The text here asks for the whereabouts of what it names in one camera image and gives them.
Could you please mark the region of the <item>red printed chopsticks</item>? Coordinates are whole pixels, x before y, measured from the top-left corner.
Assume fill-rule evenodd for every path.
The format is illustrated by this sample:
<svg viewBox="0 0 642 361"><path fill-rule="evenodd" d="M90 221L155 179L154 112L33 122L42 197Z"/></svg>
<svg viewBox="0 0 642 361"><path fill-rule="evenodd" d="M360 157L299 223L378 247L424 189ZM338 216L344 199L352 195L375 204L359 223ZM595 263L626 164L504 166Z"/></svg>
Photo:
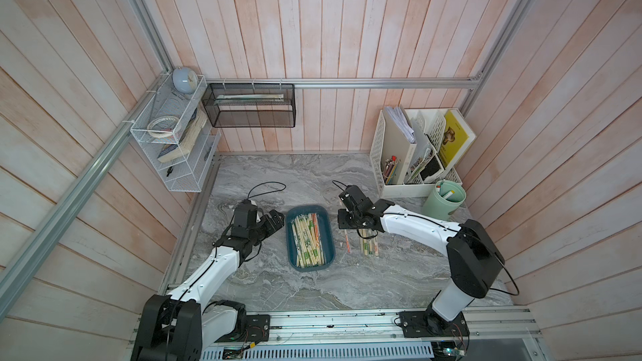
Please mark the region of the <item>red printed chopsticks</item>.
<svg viewBox="0 0 642 361"><path fill-rule="evenodd" d="M348 254L350 254L351 253L351 245L350 245L348 232L344 232L344 238L345 238L345 244L346 244L346 251L348 252Z"/></svg>

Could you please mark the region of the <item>teal plastic storage tray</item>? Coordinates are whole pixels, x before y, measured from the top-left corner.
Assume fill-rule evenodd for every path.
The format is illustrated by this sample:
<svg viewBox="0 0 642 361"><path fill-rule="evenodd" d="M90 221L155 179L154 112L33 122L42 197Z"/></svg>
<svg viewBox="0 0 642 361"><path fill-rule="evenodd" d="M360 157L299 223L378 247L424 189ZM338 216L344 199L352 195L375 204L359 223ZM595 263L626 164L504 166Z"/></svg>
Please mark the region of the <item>teal plastic storage tray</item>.
<svg viewBox="0 0 642 361"><path fill-rule="evenodd" d="M290 209L285 219L290 265L298 272L324 270L334 262L329 214L320 205Z"/></svg>

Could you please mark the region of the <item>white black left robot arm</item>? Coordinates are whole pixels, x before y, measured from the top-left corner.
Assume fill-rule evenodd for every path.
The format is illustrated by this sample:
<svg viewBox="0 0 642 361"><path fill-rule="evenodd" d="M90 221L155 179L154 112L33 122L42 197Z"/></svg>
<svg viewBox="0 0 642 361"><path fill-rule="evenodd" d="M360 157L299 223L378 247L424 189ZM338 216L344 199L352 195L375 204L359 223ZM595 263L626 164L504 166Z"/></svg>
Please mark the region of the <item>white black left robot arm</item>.
<svg viewBox="0 0 642 361"><path fill-rule="evenodd" d="M252 259L252 250L285 226L285 215L265 213L251 199L241 201L210 256L182 284L145 303L136 334L133 360L199 360L202 351L220 339L250 349L266 337L265 325L247 320L244 304L214 301L219 287Z"/></svg>

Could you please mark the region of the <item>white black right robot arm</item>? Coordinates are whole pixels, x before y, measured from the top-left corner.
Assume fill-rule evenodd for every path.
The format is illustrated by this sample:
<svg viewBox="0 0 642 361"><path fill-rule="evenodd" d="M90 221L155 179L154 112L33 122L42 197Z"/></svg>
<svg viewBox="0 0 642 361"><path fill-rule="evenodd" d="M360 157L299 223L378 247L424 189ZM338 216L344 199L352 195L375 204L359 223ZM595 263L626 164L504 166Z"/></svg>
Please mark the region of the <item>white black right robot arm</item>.
<svg viewBox="0 0 642 361"><path fill-rule="evenodd" d="M486 297L504 269L505 260L484 227L468 219L458 224L411 212L386 199L373 202L357 186L347 186L339 200L339 228L374 230L409 238L445 256L450 280L426 310L399 313L399 326L407 338L464 339L470 331L463 311Z"/></svg>

